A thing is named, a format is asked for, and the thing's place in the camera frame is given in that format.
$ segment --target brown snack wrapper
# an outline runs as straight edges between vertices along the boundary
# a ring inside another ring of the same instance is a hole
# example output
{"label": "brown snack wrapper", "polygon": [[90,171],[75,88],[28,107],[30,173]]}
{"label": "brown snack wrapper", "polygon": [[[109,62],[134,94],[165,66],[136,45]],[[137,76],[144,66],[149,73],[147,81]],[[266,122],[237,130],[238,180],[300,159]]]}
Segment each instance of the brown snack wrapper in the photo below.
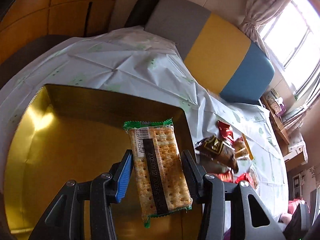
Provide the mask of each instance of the brown snack wrapper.
{"label": "brown snack wrapper", "polygon": [[201,154],[232,168],[236,173],[239,171],[235,150],[215,135],[196,143],[195,149]]}
{"label": "brown snack wrapper", "polygon": [[236,159],[249,158],[249,152],[242,140],[242,137],[233,142],[233,147],[235,148]]}

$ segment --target curtain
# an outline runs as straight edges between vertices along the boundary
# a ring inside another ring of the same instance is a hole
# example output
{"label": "curtain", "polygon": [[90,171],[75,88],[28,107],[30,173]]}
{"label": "curtain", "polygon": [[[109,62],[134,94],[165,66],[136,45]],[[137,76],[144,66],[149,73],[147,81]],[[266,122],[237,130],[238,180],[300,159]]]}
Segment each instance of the curtain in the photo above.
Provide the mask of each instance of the curtain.
{"label": "curtain", "polygon": [[302,126],[306,114],[320,101],[320,74],[318,74],[310,87],[312,89],[305,103],[282,117],[283,125],[288,135]]}
{"label": "curtain", "polygon": [[302,134],[300,133],[299,129],[294,130],[289,135],[289,142],[288,145],[288,154],[285,156],[285,160],[290,160],[293,157],[297,156],[298,154],[303,154],[304,162],[301,163],[301,165],[308,163],[308,153],[307,153],[307,147],[306,143],[302,137]]}
{"label": "curtain", "polygon": [[257,28],[277,17],[291,0],[248,0],[239,29],[269,57]]}
{"label": "curtain", "polygon": [[297,91],[297,100],[303,97],[304,94],[312,92],[313,88],[317,87],[320,77],[320,61],[318,61],[315,70],[312,72],[307,81],[303,86]]}

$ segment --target blue cushion section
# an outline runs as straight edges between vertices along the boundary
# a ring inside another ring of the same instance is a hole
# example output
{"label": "blue cushion section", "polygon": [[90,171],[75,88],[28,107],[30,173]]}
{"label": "blue cushion section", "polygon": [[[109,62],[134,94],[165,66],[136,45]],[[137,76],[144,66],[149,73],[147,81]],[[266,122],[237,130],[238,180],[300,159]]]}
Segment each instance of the blue cushion section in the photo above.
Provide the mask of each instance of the blue cushion section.
{"label": "blue cushion section", "polygon": [[256,104],[274,74],[275,69],[270,60],[251,41],[247,54],[220,96],[231,103]]}

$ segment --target red snack wrapper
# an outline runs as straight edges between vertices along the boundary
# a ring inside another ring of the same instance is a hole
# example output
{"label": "red snack wrapper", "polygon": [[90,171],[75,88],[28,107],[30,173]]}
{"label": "red snack wrapper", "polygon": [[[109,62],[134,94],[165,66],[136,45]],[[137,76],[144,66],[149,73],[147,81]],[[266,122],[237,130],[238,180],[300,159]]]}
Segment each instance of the red snack wrapper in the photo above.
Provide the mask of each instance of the red snack wrapper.
{"label": "red snack wrapper", "polygon": [[233,183],[233,175],[231,171],[227,171],[225,173],[221,173],[221,174],[215,174],[215,176],[217,176],[220,180],[224,181],[224,182],[230,182]]}
{"label": "red snack wrapper", "polygon": [[237,179],[236,179],[236,184],[238,184],[241,180],[246,180],[247,182],[249,182],[249,184],[254,188],[254,183],[253,183],[253,179],[251,177],[251,175],[247,172],[244,174],[241,174]]}
{"label": "red snack wrapper", "polygon": [[233,129],[229,124],[218,121],[218,128],[220,135],[223,139],[229,141],[231,145],[233,144]]}

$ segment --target gray cushion section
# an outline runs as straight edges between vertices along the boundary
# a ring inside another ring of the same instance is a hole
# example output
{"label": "gray cushion section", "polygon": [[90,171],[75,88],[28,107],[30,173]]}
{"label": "gray cushion section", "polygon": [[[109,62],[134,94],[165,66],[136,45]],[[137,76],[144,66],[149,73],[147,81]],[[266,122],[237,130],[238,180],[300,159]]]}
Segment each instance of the gray cushion section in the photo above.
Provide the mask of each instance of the gray cushion section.
{"label": "gray cushion section", "polygon": [[174,41],[184,60],[210,14],[188,0],[160,0],[144,30]]}

